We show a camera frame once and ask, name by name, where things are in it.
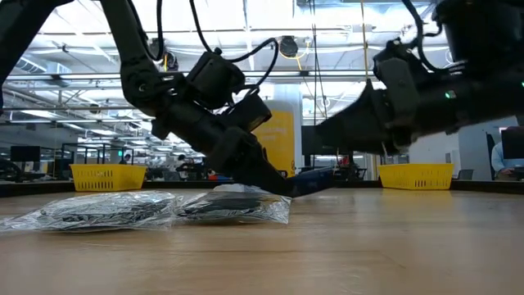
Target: blue object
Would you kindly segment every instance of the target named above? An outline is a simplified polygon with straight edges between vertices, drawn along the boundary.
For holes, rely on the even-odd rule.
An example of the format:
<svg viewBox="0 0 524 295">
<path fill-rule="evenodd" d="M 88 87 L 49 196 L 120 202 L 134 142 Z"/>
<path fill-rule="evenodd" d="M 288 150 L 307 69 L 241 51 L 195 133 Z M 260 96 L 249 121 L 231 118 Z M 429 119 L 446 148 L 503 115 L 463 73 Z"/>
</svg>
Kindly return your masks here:
<svg viewBox="0 0 524 295">
<path fill-rule="evenodd" d="M 335 176 L 332 167 L 306 171 L 288 179 L 295 187 L 293 197 L 316 193 L 321 190 L 332 188 Z"/>
</svg>

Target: plastic bag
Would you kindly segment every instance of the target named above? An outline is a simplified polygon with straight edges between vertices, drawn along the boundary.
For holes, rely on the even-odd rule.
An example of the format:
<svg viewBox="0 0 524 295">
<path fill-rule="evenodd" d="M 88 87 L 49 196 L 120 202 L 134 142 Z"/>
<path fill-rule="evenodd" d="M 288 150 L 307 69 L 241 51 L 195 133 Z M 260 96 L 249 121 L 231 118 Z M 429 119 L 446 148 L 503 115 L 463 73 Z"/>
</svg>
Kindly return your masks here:
<svg viewBox="0 0 524 295">
<path fill-rule="evenodd" d="M 0 223 L 0 231 L 162 229 L 176 218 L 176 196 L 144 191 L 99 193 L 50 202 Z"/>
<path fill-rule="evenodd" d="M 287 223 L 291 199 L 260 193 L 211 192 L 197 196 L 143 191 L 99 193 L 50 202 L 0 222 L 12 231 L 168 229 L 195 220 L 256 219 Z"/>
<path fill-rule="evenodd" d="M 221 184 L 213 188 L 213 190 L 215 192 L 269 193 L 259 187 L 244 184 Z"/>
<path fill-rule="evenodd" d="M 268 193 L 210 192 L 181 201 L 178 221 L 270 220 L 287 224 L 290 197 Z"/>
</svg>

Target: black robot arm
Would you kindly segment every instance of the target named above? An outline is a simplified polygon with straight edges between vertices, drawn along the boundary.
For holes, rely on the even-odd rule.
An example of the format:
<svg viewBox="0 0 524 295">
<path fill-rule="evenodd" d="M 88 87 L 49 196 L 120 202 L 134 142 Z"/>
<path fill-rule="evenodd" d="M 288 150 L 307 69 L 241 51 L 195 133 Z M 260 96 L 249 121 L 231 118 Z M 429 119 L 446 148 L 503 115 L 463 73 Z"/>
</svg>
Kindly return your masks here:
<svg viewBox="0 0 524 295">
<path fill-rule="evenodd" d="M 456 63 L 432 66 L 423 54 L 422 20 L 403 0 L 418 36 L 391 40 L 374 58 L 359 99 L 317 126 L 325 144 L 377 154 L 402 152 L 418 137 L 524 113 L 522 2 L 440 0 L 433 14 Z M 418 57 L 413 54 L 417 48 Z"/>
<path fill-rule="evenodd" d="M 0 2 L 0 84 L 56 7 L 71 0 L 3 0 Z M 120 55 L 125 99 L 154 116 L 152 133 L 165 139 L 174 133 L 207 157 L 213 170 L 237 182 L 271 193 L 297 197 L 331 185 L 332 173 L 311 171 L 285 179 L 268 162 L 251 131 L 271 117 L 258 89 L 245 85 L 244 74 L 220 56 L 205 52 L 187 77 L 160 73 L 144 46 L 145 34 L 131 0 L 101 0 Z M 239 103 L 232 93 L 249 89 Z M 229 108 L 220 115 L 213 110 Z"/>
</svg>

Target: black cable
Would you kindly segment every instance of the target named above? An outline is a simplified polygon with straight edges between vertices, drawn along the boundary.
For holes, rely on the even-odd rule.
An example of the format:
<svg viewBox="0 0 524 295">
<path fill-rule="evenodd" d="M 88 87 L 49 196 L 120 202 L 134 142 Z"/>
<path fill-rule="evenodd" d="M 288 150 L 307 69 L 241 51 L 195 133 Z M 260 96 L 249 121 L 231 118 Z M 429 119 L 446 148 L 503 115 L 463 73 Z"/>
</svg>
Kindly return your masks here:
<svg viewBox="0 0 524 295">
<path fill-rule="evenodd" d="M 195 21 L 196 32 L 198 33 L 198 38 L 204 46 L 207 52 L 213 52 L 211 47 L 207 44 L 204 34 L 202 33 L 202 28 L 200 27 L 200 21 L 198 21 L 197 9 L 195 8 L 195 1 L 189 0 L 189 5 L 191 5 L 191 13 L 193 14 L 193 20 Z"/>
<path fill-rule="evenodd" d="M 436 73 L 442 73 L 447 72 L 446 69 L 439 69 L 432 65 L 426 57 L 426 54 L 424 54 L 424 49 L 422 45 L 422 41 L 424 39 L 424 23 L 422 22 L 422 19 L 420 18 L 420 15 L 417 12 L 417 9 L 415 6 L 411 3 L 411 0 L 402 0 L 402 3 L 406 6 L 409 13 L 415 20 L 415 25 L 417 26 L 417 48 L 418 48 L 418 57 L 420 58 L 420 61 L 429 69 Z"/>
<path fill-rule="evenodd" d="M 312 0 L 309 0 L 309 14 L 310 15 L 314 15 L 314 9 L 312 7 Z M 314 67 L 313 67 L 313 70 L 314 70 L 314 97 L 313 97 L 313 126 L 316 126 L 317 124 L 317 55 L 316 55 L 316 52 L 317 52 L 317 43 L 316 43 L 316 28 L 315 28 L 315 25 L 314 23 L 311 24 L 311 31 L 313 33 L 313 42 L 314 42 L 314 52 L 315 52 L 315 60 L 314 60 Z M 312 155 L 313 156 L 313 170 L 314 170 L 314 167 L 315 167 L 315 154 Z"/>
<path fill-rule="evenodd" d="M 273 54 L 273 60 L 271 61 L 271 64 L 269 65 L 269 68 L 265 71 L 265 74 L 262 76 L 262 78 L 260 78 L 260 80 L 258 82 L 256 82 L 255 85 L 257 85 L 257 86 L 260 86 L 264 82 L 264 80 L 266 78 L 268 78 L 269 74 L 271 73 L 271 71 L 275 67 L 275 64 L 277 63 L 278 52 L 280 50 L 278 41 L 275 38 L 270 38 L 268 40 L 270 42 L 273 42 L 274 45 L 275 45 L 275 47 L 274 47 L 274 54 Z"/>
<path fill-rule="evenodd" d="M 316 15 L 316 6 L 315 6 L 315 0 L 309 1 L 309 9 L 311 11 L 311 8 L 313 8 L 313 15 Z M 320 74 L 320 61 L 318 60 L 318 49 L 317 49 L 317 25 L 312 24 L 311 26 L 312 32 L 313 32 L 313 44 L 314 44 L 314 68 L 315 68 L 315 78 L 318 71 L 318 81 L 320 83 L 320 93 L 322 94 L 322 100 L 324 105 L 324 115 L 325 119 L 328 118 L 328 107 L 326 107 L 326 96 L 324 95 L 324 86 L 322 83 L 322 75 Z"/>
<path fill-rule="evenodd" d="M 135 20 L 137 21 L 138 33 L 142 36 L 140 39 L 142 41 L 142 46 L 146 49 L 146 54 L 153 61 L 161 61 L 164 58 L 164 31 L 162 29 L 162 0 L 156 0 L 156 30 L 158 31 L 158 53 L 155 55 L 151 52 L 149 45 L 147 44 L 147 34 L 142 27 L 142 22 L 137 13 L 137 8 L 133 4 L 133 0 L 128 0 L 129 7 L 131 12 L 134 15 Z"/>
<path fill-rule="evenodd" d="M 436 33 L 425 33 L 424 37 L 436 37 L 440 34 L 442 34 L 442 24 L 436 23 L 436 25 L 439 27 L 439 29 L 436 31 Z"/>
<path fill-rule="evenodd" d="M 268 44 L 272 43 L 272 42 L 277 42 L 277 40 L 275 38 L 269 38 L 267 40 L 265 40 L 263 43 L 261 43 L 259 46 L 255 47 L 253 50 L 251 50 L 250 52 L 244 54 L 243 56 L 241 57 L 237 57 L 237 58 L 233 58 L 231 60 L 228 60 L 230 62 L 239 62 L 239 61 L 244 61 L 246 60 L 248 57 L 254 55 L 255 53 L 257 53 L 258 51 L 260 51 L 260 49 L 268 46 Z"/>
<path fill-rule="evenodd" d="M 275 39 L 275 38 L 269 38 L 265 41 L 265 43 L 271 43 L 273 42 L 274 43 L 274 54 L 273 54 L 273 60 L 271 61 L 271 64 L 269 64 L 269 67 L 268 69 L 265 71 L 264 75 L 262 76 L 262 78 L 260 78 L 260 80 L 258 80 L 254 85 L 253 87 L 251 88 L 251 90 L 246 94 L 246 96 L 248 95 L 252 95 L 253 93 L 258 93 L 260 91 L 260 86 L 262 85 L 262 83 L 268 78 L 269 74 L 271 74 L 271 71 L 273 70 L 273 68 L 275 67 L 275 64 L 277 63 L 277 58 L 278 58 L 278 51 L 279 51 L 279 45 L 278 45 L 278 41 Z"/>
</svg>

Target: wooden table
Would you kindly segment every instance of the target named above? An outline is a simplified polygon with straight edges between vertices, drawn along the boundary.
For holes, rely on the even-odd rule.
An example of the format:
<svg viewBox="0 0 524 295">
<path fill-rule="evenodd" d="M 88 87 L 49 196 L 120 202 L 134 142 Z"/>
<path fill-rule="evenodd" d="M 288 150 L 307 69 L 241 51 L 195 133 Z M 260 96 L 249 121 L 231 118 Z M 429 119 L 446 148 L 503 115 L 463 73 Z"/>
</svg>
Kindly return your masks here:
<svg viewBox="0 0 524 295">
<path fill-rule="evenodd" d="M 0 236 L 0 294 L 524 294 L 523 251 L 524 197 L 332 189 L 289 225 Z"/>
</svg>

